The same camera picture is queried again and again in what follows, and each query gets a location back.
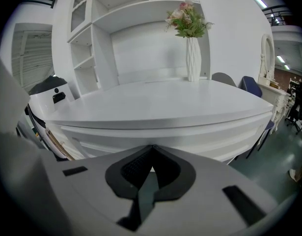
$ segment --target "floor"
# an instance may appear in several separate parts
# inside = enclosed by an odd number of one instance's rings
[[[260,151],[255,149],[248,159],[244,153],[230,163],[231,167],[269,192],[278,203],[299,190],[288,170],[302,165],[302,133],[296,135],[295,127],[287,127],[287,124],[288,121],[282,120]]]

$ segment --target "cabinet door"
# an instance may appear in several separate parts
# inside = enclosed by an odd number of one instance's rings
[[[68,20],[69,42],[77,33],[91,24],[92,0],[72,0]]]

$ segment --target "ribbed vase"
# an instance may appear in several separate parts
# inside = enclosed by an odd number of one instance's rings
[[[201,51],[197,38],[187,38],[186,66],[189,81],[198,81],[201,72]]]

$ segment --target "ceiling light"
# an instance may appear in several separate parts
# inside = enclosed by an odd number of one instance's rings
[[[260,4],[263,8],[267,8],[266,4],[263,3],[262,0],[256,0],[258,2],[258,4]]]
[[[279,59],[280,62],[285,63],[285,61],[282,59],[281,56],[277,56],[277,58]]]

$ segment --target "white desk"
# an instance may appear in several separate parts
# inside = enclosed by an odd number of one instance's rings
[[[253,146],[272,108],[216,81],[139,82],[85,95],[45,121],[84,157],[159,144],[225,161]]]
[[[262,99],[274,105],[273,116],[271,120],[274,122],[275,126],[272,129],[272,132],[277,131],[278,124],[283,119],[284,113],[286,111],[286,106],[290,94],[268,85],[258,85],[262,90]]]

